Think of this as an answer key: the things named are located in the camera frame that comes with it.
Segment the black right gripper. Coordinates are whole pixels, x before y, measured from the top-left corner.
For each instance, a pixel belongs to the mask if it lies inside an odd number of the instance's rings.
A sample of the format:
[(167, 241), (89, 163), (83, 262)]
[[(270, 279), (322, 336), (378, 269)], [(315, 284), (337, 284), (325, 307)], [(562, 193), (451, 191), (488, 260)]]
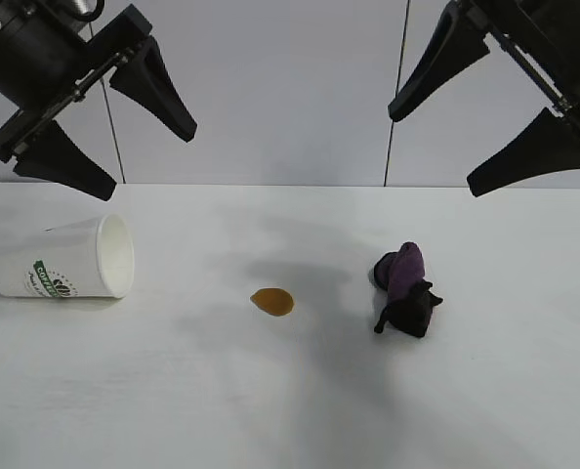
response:
[(388, 106), (400, 122), (487, 56), (492, 37), (554, 105), (468, 177), (480, 197), (539, 176), (580, 170), (580, 1), (449, 1), (420, 61)]

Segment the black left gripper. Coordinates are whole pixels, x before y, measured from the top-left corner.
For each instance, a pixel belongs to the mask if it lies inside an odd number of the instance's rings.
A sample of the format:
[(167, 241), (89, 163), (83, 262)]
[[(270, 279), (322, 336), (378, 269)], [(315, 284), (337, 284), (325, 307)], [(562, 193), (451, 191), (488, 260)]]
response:
[[(0, 94), (18, 108), (0, 128), (1, 161), (10, 160), (17, 147), (119, 65), (109, 79), (112, 89), (144, 107), (184, 142), (194, 139), (197, 123), (169, 76), (157, 41), (149, 36), (150, 22), (130, 5), (86, 41), (75, 25), (95, 17), (57, 1), (0, 1)], [(17, 161), (14, 172), (19, 176), (103, 201), (116, 188), (116, 181), (55, 120)]]

